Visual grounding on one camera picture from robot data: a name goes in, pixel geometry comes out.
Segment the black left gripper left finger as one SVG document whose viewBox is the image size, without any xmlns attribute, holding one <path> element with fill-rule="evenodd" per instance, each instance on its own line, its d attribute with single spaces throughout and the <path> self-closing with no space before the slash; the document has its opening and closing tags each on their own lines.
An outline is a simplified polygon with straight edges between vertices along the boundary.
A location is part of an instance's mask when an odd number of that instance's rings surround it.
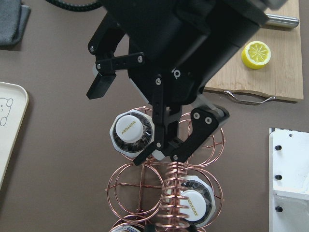
<svg viewBox="0 0 309 232">
<path fill-rule="evenodd" d="M 156 226 L 153 224 L 146 224 L 144 227 L 144 232 L 157 232 Z"/>
</svg>

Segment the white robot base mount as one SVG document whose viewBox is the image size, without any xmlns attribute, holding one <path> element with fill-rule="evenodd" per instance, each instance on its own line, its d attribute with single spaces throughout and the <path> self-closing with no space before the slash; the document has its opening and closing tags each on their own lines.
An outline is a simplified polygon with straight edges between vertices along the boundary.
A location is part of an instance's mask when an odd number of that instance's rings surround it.
<svg viewBox="0 0 309 232">
<path fill-rule="evenodd" d="M 269 129 L 269 231 L 309 230 L 309 134 Z"/>
</svg>

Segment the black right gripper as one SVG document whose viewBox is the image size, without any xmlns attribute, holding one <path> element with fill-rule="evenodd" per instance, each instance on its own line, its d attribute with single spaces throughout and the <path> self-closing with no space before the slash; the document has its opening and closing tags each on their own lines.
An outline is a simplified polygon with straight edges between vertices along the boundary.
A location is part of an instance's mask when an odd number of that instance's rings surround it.
<svg viewBox="0 0 309 232">
<path fill-rule="evenodd" d="M 205 84 L 267 21 L 249 0 L 105 0 L 114 21 L 102 21 L 88 44 L 98 71 L 87 97 L 103 97 L 116 78 L 129 78 L 152 101 L 155 79 L 166 105 L 192 103 Z M 124 35 L 131 54 L 114 55 Z"/>
</svg>

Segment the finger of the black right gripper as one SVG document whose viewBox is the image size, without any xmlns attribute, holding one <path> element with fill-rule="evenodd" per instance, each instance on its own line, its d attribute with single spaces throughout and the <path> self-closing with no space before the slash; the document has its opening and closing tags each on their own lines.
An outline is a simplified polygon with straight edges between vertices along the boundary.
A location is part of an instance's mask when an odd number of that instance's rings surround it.
<svg viewBox="0 0 309 232">
<path fill-rule="evenodd" d="M 154 141 L 134 158 L 135 165 L 158 152 L 185 162 L 229 118 L 229 112 L 203 95 L 206 80 L 185 74 L 134 74 L 133 83 L 152 106 Z"/>
</svg>

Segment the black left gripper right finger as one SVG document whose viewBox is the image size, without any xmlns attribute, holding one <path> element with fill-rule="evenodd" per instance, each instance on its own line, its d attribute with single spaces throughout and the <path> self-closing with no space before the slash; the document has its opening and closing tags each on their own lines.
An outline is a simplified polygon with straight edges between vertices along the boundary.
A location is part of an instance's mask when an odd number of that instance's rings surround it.
<svg viewBox="0 0 309 232">
<path fill-rule="evenodd" d="M 198 232 L 195 225 L 190 225 L 189 227 L 187 227 L 187 231 L 188 232 Z"/>
</svg>

